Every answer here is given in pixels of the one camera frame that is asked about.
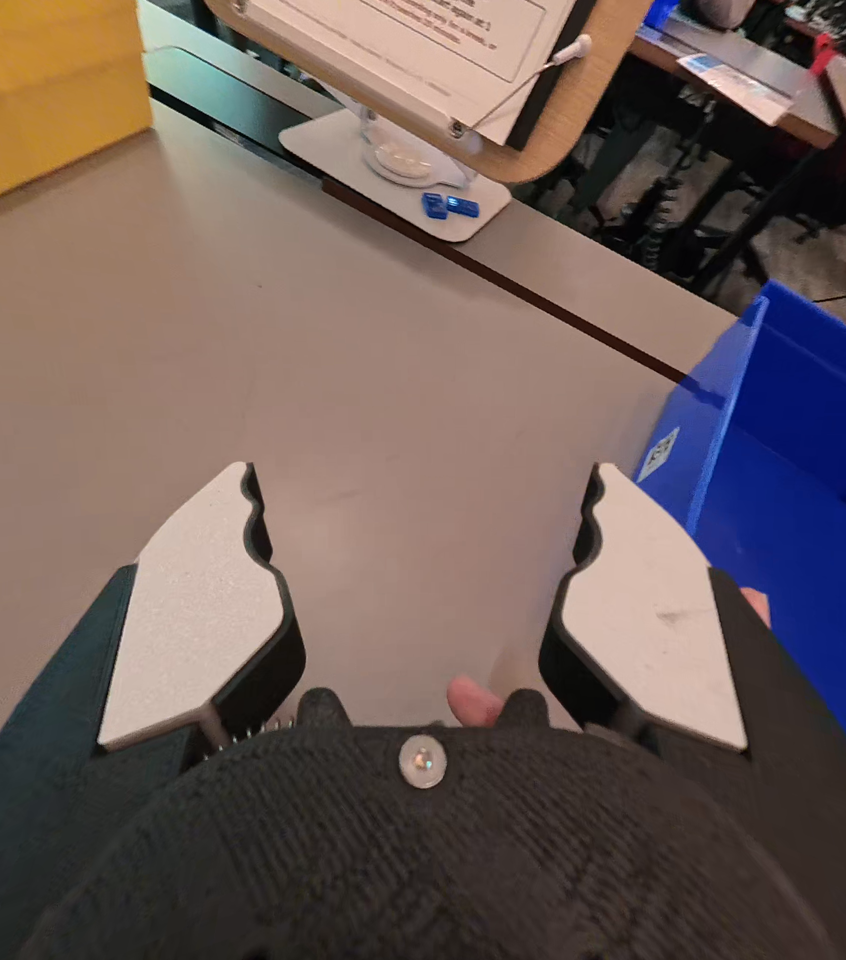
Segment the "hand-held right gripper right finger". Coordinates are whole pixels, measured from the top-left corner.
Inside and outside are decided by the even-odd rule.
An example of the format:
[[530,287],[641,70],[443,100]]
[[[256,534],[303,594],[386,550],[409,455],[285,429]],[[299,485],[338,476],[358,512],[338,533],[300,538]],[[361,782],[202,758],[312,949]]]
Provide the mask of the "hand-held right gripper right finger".
[[661,728],[745,752],[713,570],[685,529],[614,464],[597,462],[572,554],[538,667],[574,725],[633,740]]

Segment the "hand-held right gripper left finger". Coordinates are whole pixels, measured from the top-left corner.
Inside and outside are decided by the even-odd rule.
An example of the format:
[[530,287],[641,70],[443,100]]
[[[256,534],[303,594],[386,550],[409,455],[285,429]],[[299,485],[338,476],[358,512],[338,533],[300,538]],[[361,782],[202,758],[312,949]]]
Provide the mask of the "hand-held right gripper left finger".
[[141,549],[97,734],[106,751],[194,728],[215,750],[264,730],[305,644],[272,563],[251,462],[233,462]]

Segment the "yellow plastic bin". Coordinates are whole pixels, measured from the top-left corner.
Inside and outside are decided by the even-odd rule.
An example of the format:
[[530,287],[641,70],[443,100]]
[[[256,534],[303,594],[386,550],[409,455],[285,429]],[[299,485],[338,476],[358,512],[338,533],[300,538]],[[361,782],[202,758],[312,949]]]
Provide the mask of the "yellow plastic bin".
[[0,1],[0,195],[149,129],[133,1]]

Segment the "person's right hand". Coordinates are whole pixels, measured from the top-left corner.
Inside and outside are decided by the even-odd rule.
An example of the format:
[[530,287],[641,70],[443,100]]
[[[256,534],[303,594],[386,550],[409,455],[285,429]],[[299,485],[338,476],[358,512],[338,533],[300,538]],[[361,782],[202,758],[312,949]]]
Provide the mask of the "person's right hand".
[[[765,593],[745,586],[741,593],[768,628],[772,627],[771,608]],[[466,676],[453,678],[446,692],[453,717],[465,727],[490,728],[499,720],[504,700],[488,688]]]

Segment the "white stand base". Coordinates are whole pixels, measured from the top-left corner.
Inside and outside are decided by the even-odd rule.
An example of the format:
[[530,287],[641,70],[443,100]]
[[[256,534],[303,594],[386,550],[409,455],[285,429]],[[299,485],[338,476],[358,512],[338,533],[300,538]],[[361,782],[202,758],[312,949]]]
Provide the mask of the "white stand base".
[[[472,239],[511,202],[502,184],[464,169],[438,150],[395,127],[371,133],[368,120],[345,109],[283,130],[282,146],[326,178],[391,213],[425,234],[451,244]],[[372,143],[371,137],[378,138]],[[403,176],[381,164],[382,146],[405,157],[414,154],[423,165],[418,176]],[[455,197],[477,206],[477,215],[450,211],[445,219],[430,217],[424,195]]]

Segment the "white blue paper sheet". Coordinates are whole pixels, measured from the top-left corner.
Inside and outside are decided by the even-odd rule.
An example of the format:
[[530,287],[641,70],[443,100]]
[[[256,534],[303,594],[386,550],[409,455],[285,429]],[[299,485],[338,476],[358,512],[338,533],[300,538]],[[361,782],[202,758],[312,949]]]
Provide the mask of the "white blue paper sheet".
[[679,67],[766,126],[776,126],[793,100],[728,63],[705,53],[682,56]]

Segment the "grey desk with wooden edge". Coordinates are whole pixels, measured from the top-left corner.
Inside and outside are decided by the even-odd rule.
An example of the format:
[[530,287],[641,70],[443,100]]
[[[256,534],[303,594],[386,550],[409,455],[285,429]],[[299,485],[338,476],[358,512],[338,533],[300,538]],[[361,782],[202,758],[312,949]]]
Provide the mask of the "grey desk with wooden edge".
[[716,32],[671,16],[661,30],[642,26],[628,52],[639,60],[699,87],[682,58],[707,54],[777,90],[791,101],[778,129],[819,150],[830,148],[846,129],[846,56],[836,55],[823,78],[813,77],[780,54],[736,33]]

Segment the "printed instruction sheet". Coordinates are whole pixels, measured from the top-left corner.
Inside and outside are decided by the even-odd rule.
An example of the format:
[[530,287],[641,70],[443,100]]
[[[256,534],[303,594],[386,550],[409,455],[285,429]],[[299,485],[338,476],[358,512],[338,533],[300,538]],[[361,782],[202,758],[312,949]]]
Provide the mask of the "printed instruction sheet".
[[525,148],[593,2],[250,1],[236,10],[436,129]]

